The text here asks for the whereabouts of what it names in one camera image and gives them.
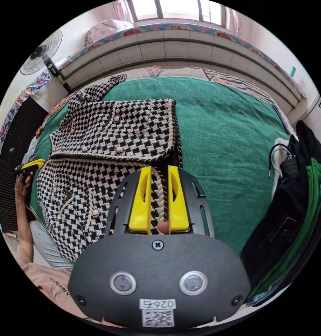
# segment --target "pillow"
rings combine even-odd
[[[84,46],[86,47],[106,36],[131,28],[134,28],[134,25],[128,21],[104,20],[90,28]]]

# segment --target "checkered jacket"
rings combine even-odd
[[[182,167],[175,101],[101,101],[126,75],[79,91],[50,136],[52,150],[37,176],[38,201],[61,256],[75,261],[108,232],[110,202],[128,174],[151,165],[152,233],[166,217],[166,169]]]

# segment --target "label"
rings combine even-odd
[[[139,309],[176,309],[175,299],[171,300],[148,300],[139,299]]]
[[[142,311],[143,327],[169,328],[174,327],[175,299],[171,300],[139,300]]]

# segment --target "gray pants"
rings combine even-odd
[[[72,270],[74,262],[61,257],[56,244],[47,229],[38,221],[30,222],[33,243],[41,256],[52,268],[68,268]]]

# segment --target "qr code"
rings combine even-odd
[[[143,326],[152,328],[174,327],[173,309],[142,310]]]

